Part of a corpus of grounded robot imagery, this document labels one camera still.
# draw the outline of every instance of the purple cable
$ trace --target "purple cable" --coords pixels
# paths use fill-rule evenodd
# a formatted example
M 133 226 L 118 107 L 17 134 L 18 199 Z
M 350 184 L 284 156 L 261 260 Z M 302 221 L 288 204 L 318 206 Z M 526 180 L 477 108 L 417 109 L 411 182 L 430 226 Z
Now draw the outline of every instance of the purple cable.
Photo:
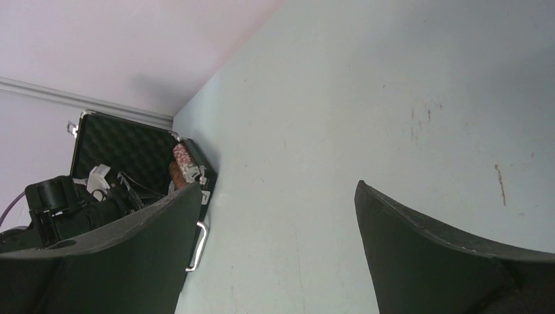
M 2 227 L 2 224 L 4 223 L 4 219 L 6 219 L 6 216 L 8 215 L 8 213 L 12 210 L 12 208 L 17 204 L 17 202 L 23 198 L 25 196 L 25 192 L 21 192 L 21 194 L 19 194 L 15 200 L 13 200 L 10 205 L 8 205 L 8 208 L 6 208 L 6 210 L 4 211 L 4 213 L 2 214 L 2 216 L 0 217 L 0 227 Z

